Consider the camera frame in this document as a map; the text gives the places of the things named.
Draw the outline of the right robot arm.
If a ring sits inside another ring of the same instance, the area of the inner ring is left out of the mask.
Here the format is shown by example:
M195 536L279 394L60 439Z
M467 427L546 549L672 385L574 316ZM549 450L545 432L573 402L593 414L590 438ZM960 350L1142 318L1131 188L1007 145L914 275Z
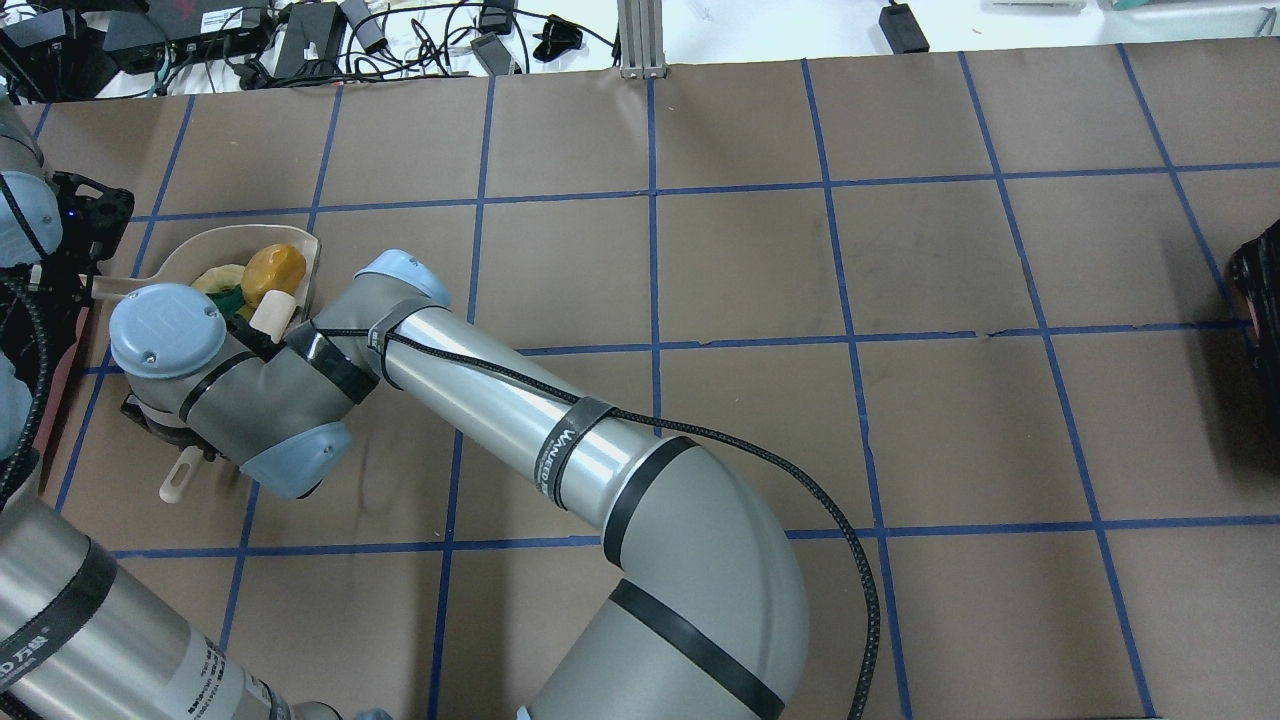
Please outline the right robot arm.
M806 662L795 552L769 505L707 447L657 434L452 313L416 258L389 250L274 355L237 340L205 293L152 283L109 320L145 410L206 439L265 491L303 498L349 446L376 386L463 437L461 474L516 482L596 534L617 585L518 710L521 719L777 719Z

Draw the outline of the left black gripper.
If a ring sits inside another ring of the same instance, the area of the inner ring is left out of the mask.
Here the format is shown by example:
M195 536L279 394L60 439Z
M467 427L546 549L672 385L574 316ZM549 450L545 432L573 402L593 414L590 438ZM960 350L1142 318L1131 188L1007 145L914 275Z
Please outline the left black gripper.
M99 264L114 258L134 211L134 195L81 174L55 172L63 237L45 261L50 287L76 301L90 301Z

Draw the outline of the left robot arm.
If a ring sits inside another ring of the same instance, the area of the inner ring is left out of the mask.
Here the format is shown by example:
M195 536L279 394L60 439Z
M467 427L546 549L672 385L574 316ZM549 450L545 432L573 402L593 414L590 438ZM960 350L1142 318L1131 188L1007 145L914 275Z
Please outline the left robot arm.
M38 493L36 439L102 213L3 102L3 716L334 719L229 660Z

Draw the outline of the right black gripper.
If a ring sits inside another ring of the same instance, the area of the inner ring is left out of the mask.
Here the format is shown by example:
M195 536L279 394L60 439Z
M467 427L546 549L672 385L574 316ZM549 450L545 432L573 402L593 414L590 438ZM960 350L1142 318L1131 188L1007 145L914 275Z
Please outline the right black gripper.
M134 424L157 437L168 445L179 450L196 448L197 454L207 462L218 459L230 461L215 445L209 442L188 424L189 415L195 411L197 400L192 392L184 398L177 411L168 411L146 404L133 389L122 401L120 413Z

